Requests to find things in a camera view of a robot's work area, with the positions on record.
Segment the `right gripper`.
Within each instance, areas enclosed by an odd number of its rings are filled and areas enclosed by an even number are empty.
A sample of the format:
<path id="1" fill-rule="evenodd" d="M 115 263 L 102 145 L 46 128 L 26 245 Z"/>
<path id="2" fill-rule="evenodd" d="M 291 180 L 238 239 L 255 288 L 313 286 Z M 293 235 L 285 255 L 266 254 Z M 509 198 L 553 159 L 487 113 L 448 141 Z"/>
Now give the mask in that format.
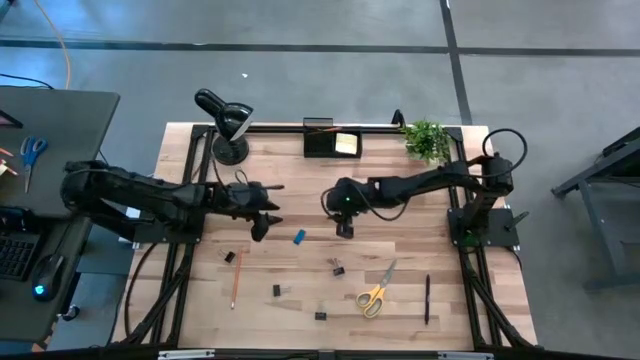
<path id="1" fill-rule="evenodd" d="M 346 177 L 337 181 L 327 194 L 327 210 L 329 218 L 336 223 L 337 236 L 353 238 L 353 218 L 372 208 L 375 195 L 376 188 L 371 181 L 361 183 Z"/>

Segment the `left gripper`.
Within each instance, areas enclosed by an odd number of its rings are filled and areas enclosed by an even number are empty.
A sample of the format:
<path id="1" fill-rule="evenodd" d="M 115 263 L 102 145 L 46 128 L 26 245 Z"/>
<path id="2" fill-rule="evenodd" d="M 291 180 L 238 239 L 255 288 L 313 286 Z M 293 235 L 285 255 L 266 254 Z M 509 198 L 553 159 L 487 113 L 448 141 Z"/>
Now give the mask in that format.
<path id="1" fill-rule="evenodd" d="M 283 185 L 264 186 L 257 181 L 231 183 L 223 190 L 216 191 L 215 213 L 252 222 L 251 238 L 261 242 L 271 225 L 283 221 L 283 218 L 269 214 L 280 209 L 269 199 L 269 191 L 283 188 Z"/>

